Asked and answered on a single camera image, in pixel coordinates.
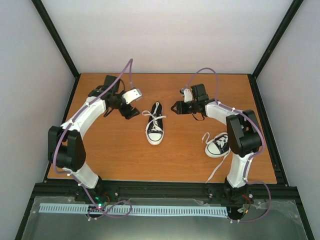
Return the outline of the black sneaker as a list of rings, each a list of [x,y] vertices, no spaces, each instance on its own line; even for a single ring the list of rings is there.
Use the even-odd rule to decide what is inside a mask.
[[[145,135],[147,141],[153,145],[159,145],[164,137],[164,124],[163,119],[166,118],[163,115],[163,107],[159,101],[155,102],[151,108],[151,111],[144,110],[143,116],[148,117],[148,122],[145,128]]]
[[[210,158],[226,157],[230,153],[228,134],[226,132],[222,132],[212,139],[210,139],[210,133],[206,132],[202,137],[202,141],[204,141],[205,137],[207,138],[204,151]]]

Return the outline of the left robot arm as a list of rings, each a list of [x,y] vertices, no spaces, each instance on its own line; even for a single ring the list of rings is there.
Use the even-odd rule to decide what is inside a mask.
[[[131,103],[142,97],[141,91],[135,87],[120,91],[123,83],[119,77],[107,75],[104,83],[88,94],[84,104],[68,121],[48,130],[48,160],[55,171],[72,176],[95,202],[103,198],[104,188],[101,177],[86,162],[83,138],[99,116],[107,117],[113,110],[118,110],[127,120],[140,114]]]

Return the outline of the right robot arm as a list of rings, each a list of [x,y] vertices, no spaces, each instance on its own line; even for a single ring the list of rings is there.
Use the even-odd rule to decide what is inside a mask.
[[[183,100],[171,107],[173,112],[178,115],[200,113],[203,118],[217,120],[226,126],[226,132],[213,139],[207,132],[202,139],[208,157],[225,159],[232,154],[223,194],[228,202],[235,202],[246,191],[252,159],[265,147],[255,112],[250,109],[240,111],[210,99],[203,84],[182,88],[180,93]]]

